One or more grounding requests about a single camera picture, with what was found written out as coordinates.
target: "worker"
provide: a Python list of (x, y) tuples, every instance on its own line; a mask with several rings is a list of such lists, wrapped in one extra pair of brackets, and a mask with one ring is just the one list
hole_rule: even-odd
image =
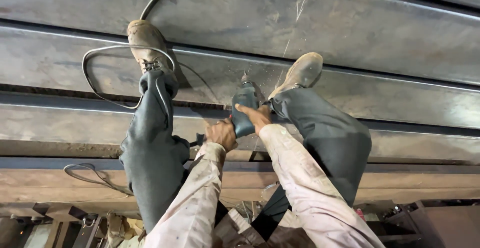
[[(132, 45), (166, 51), (160, 31), (146, 20), (131, 22), (127, 33)], [(120, 159), (147, 232), (144, 247), (383, 247), (351, 208), (372, 146), (369, 131), (310, 88), (321, 75), (319, 54), (300, 57), (258, 110), (235, 105), (255, 126), (281, 184), (248, 224), (219, 202), (225, 156), (237, 146), (231, 120), (206, 129), (185, 170), (189, 143), (172, 135), (168, 121), (176, 76), (165, 55), (131, 52), (143, 72), (143, 100)], [(303, 145), (272, 124), (271, 110), (297, 127)]]

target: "boot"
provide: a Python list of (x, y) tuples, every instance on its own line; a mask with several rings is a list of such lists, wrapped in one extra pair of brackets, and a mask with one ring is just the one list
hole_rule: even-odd
[(320, 78), (324, 59), (320, 54), (307, 53), (302, 55), (288, 70), (285, 81), (278, 86), (268, 97), (272, 99), (278, 93), (292, 88), (312, 87)]
[[(146, 20), (135, 20), (130, 22), (127, 29), (128, 42), (130, 45), (148, 46), (161, 49), (167, 52), (167, 47), (163, 41), (160, 31)], [(161, 70), (165, 74), (171, 74), (176, 81), (176, 77), (168, 65), (168, 58), (157, 51), (149, 49), (131, 48), (131, 53), (140, 65), (141, 72), (146, 73), (151, 70)]]

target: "hand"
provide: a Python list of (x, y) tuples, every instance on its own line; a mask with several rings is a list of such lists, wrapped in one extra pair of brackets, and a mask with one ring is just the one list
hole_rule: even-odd
[(248, 116), (252, 124), (255, 126), (255, 133), (257, 135), (259, 135), (260, 130), (263, 127), (272, 124), (272, 120), (270, 119), (270, 108), (267, 105), (262, 105), (255, 110), (237, 103), (235, 104), (235, 108)]
[(235, 130), (230, 118), (219, 120), (213, 126), (208, 126), (205, 130), (205, 137), (207, 142), (218, 143), (225, 148), (225, 152), (238, 147), (235, 141)]

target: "work shirt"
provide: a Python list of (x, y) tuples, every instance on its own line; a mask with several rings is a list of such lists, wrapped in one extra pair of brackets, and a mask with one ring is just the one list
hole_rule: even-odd
[(267, 242), (234, 208), (214, 228), (226, 154), (221, 145), (206, 143), (144, 247), (383, 247), (284, 127), (266, 125), (260, 139), (292, 206)]

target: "trouser leg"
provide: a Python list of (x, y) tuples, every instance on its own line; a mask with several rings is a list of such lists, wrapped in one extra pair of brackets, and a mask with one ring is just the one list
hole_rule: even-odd
[[(277, 94), (269, 102), (279, 116), (288, 118), (297, 127), (303, 136), (303, 146), (347, 204), (352, 206), (372, 147), (368, 128), (319, 97), (312, 89), (290, 89)], [(285, 213), (287, 198), (281, 186), (275, 194), (276, 203), (268, 202), (269, 208), (264, 208), (259, 217), (274, 219), (278, 224), (283, 215), (279, 215), (277, 206), (283, 206)]]
[(156, 80), (163, 97), (173, 114), (172, 91), (178, 83), (162, 71), (150, 71), (140, 79), (143, 100), (137, 108), (121, 144), (123, 163), (129, 188), (138, 203), (147, 233), (165, 213), (177, 196), (187, 177), (183, 164), (189, 159), (189, 144), (178, 136), (172, 136), (166, 109), (156, 87)]

